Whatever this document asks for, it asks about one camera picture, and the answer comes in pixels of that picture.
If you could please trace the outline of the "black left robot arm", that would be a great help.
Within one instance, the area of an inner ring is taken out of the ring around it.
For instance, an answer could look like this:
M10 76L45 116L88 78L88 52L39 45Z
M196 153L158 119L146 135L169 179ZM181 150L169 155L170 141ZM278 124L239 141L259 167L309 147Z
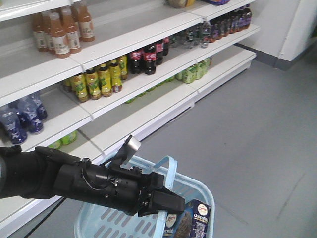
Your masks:
M157 173L124 169L120 157L95 165L64 152L20 146L0 150L0 196L49 199L56 195L144 216L171 208L171 194Z

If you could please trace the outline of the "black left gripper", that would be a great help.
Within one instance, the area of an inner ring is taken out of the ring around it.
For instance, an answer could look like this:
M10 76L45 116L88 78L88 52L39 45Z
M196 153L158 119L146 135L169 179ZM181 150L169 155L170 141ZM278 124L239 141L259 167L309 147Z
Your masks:
M143 217L163 211L181 214L185 210L185 199L164 187L163 175L144 174L136 166L127 170L86 162L82 178L88 186L85 202L117 209L129 216Z

